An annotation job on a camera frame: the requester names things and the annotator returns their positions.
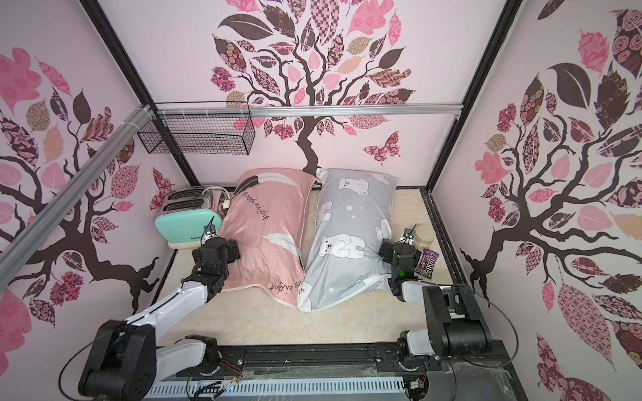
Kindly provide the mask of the back aluminium rail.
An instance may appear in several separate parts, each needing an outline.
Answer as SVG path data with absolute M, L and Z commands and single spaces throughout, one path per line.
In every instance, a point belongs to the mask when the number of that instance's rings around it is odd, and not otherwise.
M 314 116 L 352 116 L 352 115 L 456 115 L 463 111 L 463 105 L 453 103 L 419 103 L 400 105 L 325 105 L 325 106 L 279 106 L 279 107 L 214 107 L 214 103 L 171 105 L 170 108 L 159 108 L 157 114 L 162 117 L 170 115 L 204 115 L 214 117 L 217 115 L 238 115 L 252 118 L 272 117 L 314 117 Z

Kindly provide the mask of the aluminium rail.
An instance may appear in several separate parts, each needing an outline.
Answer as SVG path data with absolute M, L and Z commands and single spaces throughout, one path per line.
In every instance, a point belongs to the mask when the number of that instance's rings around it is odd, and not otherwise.
M 9 282 L 27 264 L 28 259 L 62 222 L 75 203 L 89 190 L 100 173 L 115 159 L 129 140 L 151 120 L 150 106 L 141 105 L 135 109 L 122 122 L 112 137 L 108 138 L 97 153 L 67 182 L 63 190 L 8 245 L 1 257 L 1 288 L 8 286 Z
M 214 117 L 217 115 L 238 115 L 252 118 L 272 117 L 314 117 L 314 116 L 352 116 L 352 115 L 456 115 L 463 111 L 463 105 L 453 103 L 419 103 L 400 105 L 325 105 L 325 106 L 279 106 L 279 107 L 214 107 L 214 103 L 171 105 L 170 108 L 159 108 L 157 114 L 162 117 L 170 115 L 204 115 Z

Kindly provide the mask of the left aluminium rail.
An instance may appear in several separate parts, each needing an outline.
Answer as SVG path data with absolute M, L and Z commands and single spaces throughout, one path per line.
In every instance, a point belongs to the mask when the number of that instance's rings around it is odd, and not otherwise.
M 63 190 L 8 245 L 1 257 L 1 288 L 8 286 L 9 282 L 27 264 L 28 259 L 62 222 L 75 203 L 89 190 L 100 173 L 115 159 L 129 140 L 151 120 L 150 106 L 141 105 L 135 109 L 122 122 L 112 137 L 108 138 L 97 153 L 67 182 Z

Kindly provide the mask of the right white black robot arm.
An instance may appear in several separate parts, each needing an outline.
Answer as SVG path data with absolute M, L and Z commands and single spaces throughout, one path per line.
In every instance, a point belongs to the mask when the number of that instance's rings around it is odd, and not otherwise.
M 419 251 L 398 241 L 384 241 L 379 250 L 391 265 L 388 285 L 399 301 L 424 308 L 426 328 L 402 332 L 396 343 L 397 360 L 415 370 L 431 360 L 461 359 L 473 366 L 472 356 L 489 354 L 494 338 L 479 307 L 478 292 L 467 284 L 423 282 L 416 275 Z

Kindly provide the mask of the mint green toaster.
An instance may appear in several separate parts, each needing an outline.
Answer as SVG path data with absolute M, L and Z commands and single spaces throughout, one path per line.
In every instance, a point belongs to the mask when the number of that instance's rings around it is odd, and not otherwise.
M 199 185 L 154 196 L 150 209 L 157 212 L 155 228 L 172 249 L 198 247 L 207 225 L 220 231 L 232 200 L 227 189 Z

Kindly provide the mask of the grey polar bear pillow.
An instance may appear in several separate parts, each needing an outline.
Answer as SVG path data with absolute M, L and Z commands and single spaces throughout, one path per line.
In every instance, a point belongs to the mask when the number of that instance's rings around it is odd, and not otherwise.
M 319 169 L 315 234 L 300 285 L 298 309 L 335 307 L 361 293 L 383 289 L 391 264 L 379 255 L 393 237 L 393 175 Z

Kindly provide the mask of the round beige lidded jar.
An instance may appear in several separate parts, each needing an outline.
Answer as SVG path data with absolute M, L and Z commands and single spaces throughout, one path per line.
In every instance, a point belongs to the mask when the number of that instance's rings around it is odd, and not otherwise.
M 427 224 L 418 225 L 414 229 L 413 244 L 418 250 L 429 249 L 436 240 L 436 232 Z

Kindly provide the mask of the pink good night pillow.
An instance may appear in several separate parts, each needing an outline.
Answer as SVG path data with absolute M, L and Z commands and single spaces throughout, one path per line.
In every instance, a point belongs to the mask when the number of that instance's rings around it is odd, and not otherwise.
M 237 182 L 220 236 L 237 242 L 223 290 L 260 287 L 282 305 L 298 306 L 304 280 L 301 247 L 316 177 L 302 170 L 262 168 Z

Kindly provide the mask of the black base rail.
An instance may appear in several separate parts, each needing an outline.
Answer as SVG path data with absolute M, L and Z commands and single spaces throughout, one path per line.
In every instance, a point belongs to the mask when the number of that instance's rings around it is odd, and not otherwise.
M 431 360 L 403 369 L 395 343 L 222 346 L 217 360 L 162 379 L 201 381 L 242 379 L 323 379 L 395 377 L 404 382 L 406 400 L 524 400 L 526 393 L 503 346 L 473 359 Z

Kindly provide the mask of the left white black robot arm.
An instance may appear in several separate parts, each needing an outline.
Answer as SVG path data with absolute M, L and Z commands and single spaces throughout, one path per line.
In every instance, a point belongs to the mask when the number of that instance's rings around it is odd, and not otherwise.
M 240 259 L 237 242 L 222 237 L 192 252 L 195 265 L 172 294 L 125 320 L 103 323 L 88 351 L 78 399 L 142 400 L 151 387 L 184 369 L 217 360 L 215 339 L 190 336 L 170 347 L 158 344 L 170 329 L 222 292 L 229 265 Z

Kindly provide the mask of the purple candy packet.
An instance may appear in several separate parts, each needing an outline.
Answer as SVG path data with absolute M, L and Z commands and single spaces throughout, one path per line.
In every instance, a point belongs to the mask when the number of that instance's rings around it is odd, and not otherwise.
M 440 254 L 431 249 L 424 249 L 421 251 L 416 265 L 416 274 L 423 276 L 427 279 L 432 279 L 435 270 L 436 262 Z

